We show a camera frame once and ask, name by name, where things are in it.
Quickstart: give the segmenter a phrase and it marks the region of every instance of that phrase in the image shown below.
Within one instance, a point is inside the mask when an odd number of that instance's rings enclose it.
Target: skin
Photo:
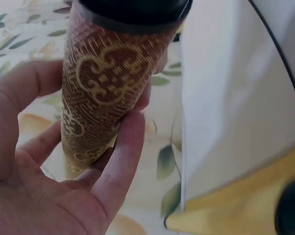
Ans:
[[[150,83],[122,120],[115,148],[76,180],[56,182],[40,169],[61,141],[59,121],[16,149],[18,113],[59,90],[61,79],[62,61],[22,63],[0,78],[0,235],[104,235],[135,175]]]

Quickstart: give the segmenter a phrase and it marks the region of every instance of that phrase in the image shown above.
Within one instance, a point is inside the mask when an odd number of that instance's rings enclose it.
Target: patterned wrap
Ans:
[[[62,145],[68,178],[113,144],[120,119],[135,105],[182,22],[134,34],[133,27],[130,33],[107,29],[89,13],[73,3],[65,48]]]

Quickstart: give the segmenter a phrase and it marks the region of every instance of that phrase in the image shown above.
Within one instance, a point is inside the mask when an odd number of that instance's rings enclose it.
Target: black lid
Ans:
[[[125,24],[166,24],[179,19],[188,0],[79,0],[88,10]]]
[[[275,215],[275,229],[279,235],[295,235],[295,181],[281,194]]]

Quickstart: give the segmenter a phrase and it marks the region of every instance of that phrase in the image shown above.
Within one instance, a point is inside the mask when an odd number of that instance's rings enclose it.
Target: floral bedsheet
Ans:
[[[0,1],[0,76],[21,61],[59,59],[71,2],[62,0]],[[126,201],[108,235],[174,234],[163,218],[181,198],[182,76],[180,43],[168,51],[165,70],[152,77],[152,95],[146,117],[146,134],[138,170]],[[61,91],[35,100],[19,116],[18,144],[36,136],[60,118]],[[65,179],[64,157],[58,145],[42,166],[57,181]]]

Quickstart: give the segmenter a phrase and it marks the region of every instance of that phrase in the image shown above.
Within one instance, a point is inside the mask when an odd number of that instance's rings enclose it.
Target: black cord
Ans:
[[[290,69],[289,63],[288,63],[287,59],[285,58],[285,55],[284,55],[284,53],[283,53],[283,51],[282,51],[282,49],[281,49],[281,46],[280,46],[279,42],[278,42],[277,39],[275,38],[275,36],[274,36],[272,30],[270,29],[270,27],[269,27],[269,25],[267,24],[267,22],[266,22],[264,16],[261,14],[261,12],[259,11],[259,9],[258,9],[258,7],[256,6],[256,4],[254,3],[254,1],[253,1],[253,0],[248,0],[248,1],[250,2],[250,4],[252,5],[252,7],[254,8],[254,10],[256,11],[256,13],[257,13],[257,15],[259,16],[260,20],[263,22],[264,26],[266,27],[266,29],[267,29],[267,31],[268,31],[270,37],[272,38],[272,41],[273,41],[273,43],[274,43],[274,45],[275,45],[275,47],[276,47],[276,49],[277,49],[277,51],[278,51],[278,53],[279,53],[281,59],[282,59],[282,62],[283,62],[283,64],[284,64],[284,66],[285,66],[285,69],[286,69],[286,71],[287,71],[287,73],[288,73],[288,75],[289,75],[289,78],[290,78],[290,80],[291,80],[291,83],[292,83],[293,88],[294,88],[294,91],[295,91],[295,79],[294,79],[294,76],[293,76],[292,71],[291,71],[291,69]]]

